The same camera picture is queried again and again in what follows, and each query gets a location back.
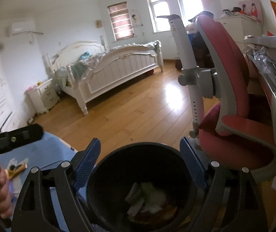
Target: silver screw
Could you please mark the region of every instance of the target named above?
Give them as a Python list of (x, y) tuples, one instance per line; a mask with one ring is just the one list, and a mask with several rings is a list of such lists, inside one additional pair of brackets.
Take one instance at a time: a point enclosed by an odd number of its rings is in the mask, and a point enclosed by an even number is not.
[(220, 164), (217, 161), (215, 161), (215, 160), (211, 162), (211, 165), (213, 167), (219, 167), (220, 166)]
[(250, 170), (249, 170), (247, 167), (243, 167), (243, 168), (242, 168), (242, 171), (243, 171), (244, 173), (248, 173)]
[(64, 161), (62, 162), (61, 167), (66, 168), (66, 167), (69, 167), (69, 165), (70, 165), (69, 161)]
[(38, 172), (38, 167), (33, 167), (32, 169), (31, 169), (31, 173), (37, 173)]

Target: chair armrest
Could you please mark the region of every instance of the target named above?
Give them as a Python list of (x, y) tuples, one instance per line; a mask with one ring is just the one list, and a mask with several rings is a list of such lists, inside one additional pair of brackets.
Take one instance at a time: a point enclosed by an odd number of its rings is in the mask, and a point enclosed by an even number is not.
[(222, 123), (236, 135), (266, 146), (275, 146), (272, 126), (234, 115), (224, 116)]

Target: person's hand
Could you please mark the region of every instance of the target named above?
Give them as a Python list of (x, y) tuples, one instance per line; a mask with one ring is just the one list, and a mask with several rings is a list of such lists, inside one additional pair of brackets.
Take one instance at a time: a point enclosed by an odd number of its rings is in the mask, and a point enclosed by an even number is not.
[(9, 181), (3, 168), (0, 170), (0, 215), (3, 219), (12, 216), (11, 193)]

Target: white nightstand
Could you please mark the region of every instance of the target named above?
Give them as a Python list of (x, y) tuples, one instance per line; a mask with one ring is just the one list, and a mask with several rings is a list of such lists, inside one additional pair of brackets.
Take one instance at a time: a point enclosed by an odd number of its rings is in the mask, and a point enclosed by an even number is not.
[(47, 113), (60, 100), (53, 88), (52, 79), (43, 82), (40, 86), (36, 86), (28, 92), (28, 95), (37, 113)]

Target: trash can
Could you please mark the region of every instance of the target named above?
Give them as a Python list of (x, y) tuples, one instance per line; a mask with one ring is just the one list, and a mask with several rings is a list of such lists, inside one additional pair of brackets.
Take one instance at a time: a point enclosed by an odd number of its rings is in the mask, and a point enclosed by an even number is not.
[[(177, 206), (174, 217), (161, 227), (136, 224), (128, 219), (125, 197), (134, 183), (150, 182)], [(197, 188), (181, 154), (153, 142), (135, 143), (106, 156), (93, 170), (86, 190), (91, 217), (109, 232), (171, 232), (189, 215)]]

